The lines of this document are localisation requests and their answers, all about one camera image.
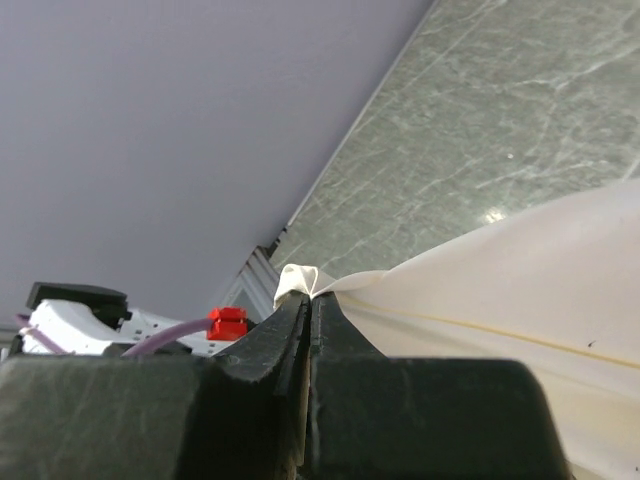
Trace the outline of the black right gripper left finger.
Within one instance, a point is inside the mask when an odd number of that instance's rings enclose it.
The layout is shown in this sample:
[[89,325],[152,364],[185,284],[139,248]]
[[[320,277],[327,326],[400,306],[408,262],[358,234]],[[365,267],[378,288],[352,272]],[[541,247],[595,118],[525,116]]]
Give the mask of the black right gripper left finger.
[[212,358],[16,355],[5,479],[292,479],[304,461],[309,300]]

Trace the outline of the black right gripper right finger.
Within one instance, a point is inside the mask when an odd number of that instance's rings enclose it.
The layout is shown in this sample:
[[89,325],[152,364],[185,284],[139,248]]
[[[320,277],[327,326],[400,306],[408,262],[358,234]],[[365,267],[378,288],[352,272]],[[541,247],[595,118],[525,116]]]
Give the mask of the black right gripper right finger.
[[315,479],[566,479],[542,387],[505,359],[392,358],[336,297],[311,303]]

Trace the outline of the cream satin pillowcase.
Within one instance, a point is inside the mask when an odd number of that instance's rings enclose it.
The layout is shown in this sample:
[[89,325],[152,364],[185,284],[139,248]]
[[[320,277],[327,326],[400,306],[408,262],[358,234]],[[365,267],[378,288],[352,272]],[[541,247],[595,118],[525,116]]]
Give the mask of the cream satin pillowcase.
[[389,356],[506,357],[541,383],[576,477],[639,475],[639,183],[526,210],[392,269],[289,264],[274,300],[334,294]]

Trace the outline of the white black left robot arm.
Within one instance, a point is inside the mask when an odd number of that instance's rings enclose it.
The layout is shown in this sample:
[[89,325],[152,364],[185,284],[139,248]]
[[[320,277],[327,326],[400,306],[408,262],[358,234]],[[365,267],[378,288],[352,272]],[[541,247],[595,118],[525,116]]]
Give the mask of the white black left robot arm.
[[26,301],[28,315],[4,358],[17,354],[212,356],[225,348],[209,340],[207,319],[179,321],[133,308],[123,292],[83,284],[36,282]]

